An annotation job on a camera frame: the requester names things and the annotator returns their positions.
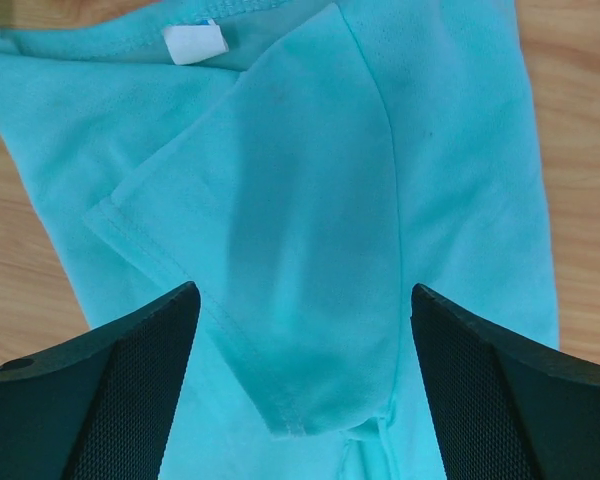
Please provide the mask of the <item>teal t shirt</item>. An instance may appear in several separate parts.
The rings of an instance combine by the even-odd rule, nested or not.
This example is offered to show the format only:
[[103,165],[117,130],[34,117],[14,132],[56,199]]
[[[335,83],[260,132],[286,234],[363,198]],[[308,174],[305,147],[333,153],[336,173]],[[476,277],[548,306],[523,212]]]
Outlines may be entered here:
[[200,290],[164,479],[442,478],[418,283],[559,343],[511,1],[0,29],[0,135],[91,326]]

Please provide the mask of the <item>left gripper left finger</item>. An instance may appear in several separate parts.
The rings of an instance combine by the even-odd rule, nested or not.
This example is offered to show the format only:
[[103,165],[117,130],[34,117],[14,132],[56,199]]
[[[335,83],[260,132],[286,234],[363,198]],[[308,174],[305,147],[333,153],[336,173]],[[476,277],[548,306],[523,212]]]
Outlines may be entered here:
[[200,312],[186,282],[0,366],[1,479],[155,479]]

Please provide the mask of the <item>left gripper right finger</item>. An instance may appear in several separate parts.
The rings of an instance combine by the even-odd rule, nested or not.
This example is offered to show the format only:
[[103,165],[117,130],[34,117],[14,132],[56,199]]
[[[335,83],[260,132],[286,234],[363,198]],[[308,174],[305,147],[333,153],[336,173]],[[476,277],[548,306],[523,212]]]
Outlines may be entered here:
[[600,479],[600,365],[412,290],[412,333],[449,479]]

